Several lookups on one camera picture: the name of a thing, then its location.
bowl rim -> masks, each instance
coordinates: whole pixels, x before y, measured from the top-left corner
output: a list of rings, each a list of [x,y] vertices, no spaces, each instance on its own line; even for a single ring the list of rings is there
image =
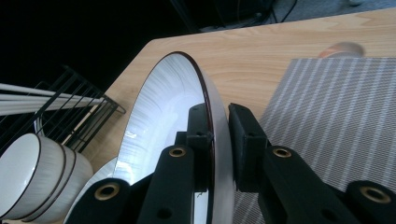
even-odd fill
[[[198,63],[187,53],[182,52],[182,51],[174,51],[171,52],[169,54],[167,54],[165,57],[168,57],[169,55],[172,54],[179,54],[182,55],[183,57],[185,57],[190,64],[192,65],[192,67],[194,68],[195,72],[196,72],[196,76],[198,77],[198,80],[201,84],[201,89],[202,89],[202,94],[204,95],[204,100],[205,100],[205,107],[206,107],[206,117],[207,117],[207,128],[208,130],[215,134],[215,128],[214,128],[214,121],[213,121],[213,117],[212,117],[212,107],[210,104],[210,96],[209,96],[209,91],[207,89],[206,86],[206,82],[205,82],[205,78],[204,78],[204,74],[201,70],[201,68],[199,67]],[[215,175],[216,175],[216,138],[212,138],[211,140],[211,146],[209,149],[209,155],[210,155],[210,161],[209,161],[209,165],[210,165],[210,178],[209,178],[209,185],[207,187],[207,192],[208,192],[208,197],[207,197],[207,212],[206,212],[206,223],[211,223],[211,220],[213,218],[213,208],[214,208],[214,201],[215,201]]]
[[[59,143],[58,143],[58,145],[59,145],[64,151],[67,150],[67,148],[64,148],[64,146],[63,146],[62,144],[59,144]],[[64,191],[64,188],[66,187],[67,183],[69,182],[70,177],[71,177],[71,175],[73,174],[74,169],[75,169],[75,167],[76,167],[77,153],[76,153],[75,150],[72,150],[72,149],[70,149],[70,150],[72,151],[72,153],[73,153],[73,155],[74,155],[73,165],[72,165],[72,168],[70,169],[70,172],[69,172],[69,174],[68,174],[66,180],[64,181],[64,185],[61,186],[61,188],[60,188],[58,194],[57,194],[54,198],[52,198],[51,203],[49,203],[49,204],[47,205],[47,208],[46,208],[46,209],[44,209],[42,212],[40,212],[38,215],[36,215],[36,216],[34,216],[34,217],[31,217],[31,218],[29,218],[29,219],[24,219],[23,222],[31,222],[31,221],[34,221],[34,220],[36,220],[37,218],[41,217],[44,213],[47,212],[47,210],[50,209],[50,207],[56,202],[56,200],[58,199],[58,197],[59,197],[59,196],[61,195],[61,193]],[[43,202],[40,206],[37,207],[37,209],[35,209],[35,211],[33,211],[33,212],[30,213],[28,216],[23,217],[23,218],[27,218],[27,217],[33,215],[35,212],[37,212],[37,211],[41,208],[41,206],[44,205],[44,204],[50,199],[50,197],[52,196],[52,193],[51,193],[51,195],[48,197],[48,199],[47,199],[45,202]]]

black background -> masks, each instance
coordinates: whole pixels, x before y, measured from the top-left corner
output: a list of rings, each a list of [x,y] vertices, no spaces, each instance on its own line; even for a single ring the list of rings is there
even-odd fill
[[[0,1],[0,82],[53,82],[67,64],[105,91],[152,39],[188,34],[168,1]]]

wooden table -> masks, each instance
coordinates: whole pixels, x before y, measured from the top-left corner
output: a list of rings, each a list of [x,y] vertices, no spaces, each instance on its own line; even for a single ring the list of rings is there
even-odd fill
[[[184,51],[198,62],[225,108],[230,102],[244,105],[259,118],[291,59],[317,58],[343,41],[363,45],[366,57],[395,57],[396,8],[152,40],[106,92],[127,113],[113,115],[83,154],[94,170],[118,155],[140,88],[154,65],[172,51]]]

white plate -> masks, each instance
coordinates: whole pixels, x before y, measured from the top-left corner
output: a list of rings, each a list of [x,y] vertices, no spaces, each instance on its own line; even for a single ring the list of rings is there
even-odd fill
[[[215,85],[189,55],[174,52],[153,68],[134,104],[123,136],[113,177],[131,185],[154,172],[162,150],[175,143],[176,133],[187,131],[189,109],[206,104],[214,182],[196,194],[194,223],[232,223],[233,157],[223,103]],[[130,167],[131,174],[124,172]]]

bolt hole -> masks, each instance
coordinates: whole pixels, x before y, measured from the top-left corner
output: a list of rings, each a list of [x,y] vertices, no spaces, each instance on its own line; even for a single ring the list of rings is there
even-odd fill
[[[158,210],[157,217],[160,219],[168,219],[172,216],[172,210],[170,208],[162,208]]]
[[[373,198],[377,198],[378,200],[382,200],[384,199],[384,195],[380,194],[378,191],[372,190],[372,189],[368,189],[367,190],[367,194],[372,196]]]
[[[113,192],[114,192],[114,188],[113,187],[106,187],[106,188],[104,188],[104,189],[102,189],[100,191],[100,193],[103,194],[103,195],[110,195]]]
[[[273,153],[281,158],[288,158],[291,156],[291,152],[289,152],[288,150],[284,149],[284,148],[276,148],[273,150]]]
[[[176,149],[175,151],[173,151],[173,154],[179,156],[179,155],[183,154],[183,150]]]
[[[338,220],[337,216],[334,212],[330,211],[329,209],[322,209],[321,214],[331,222],[336,222]]]

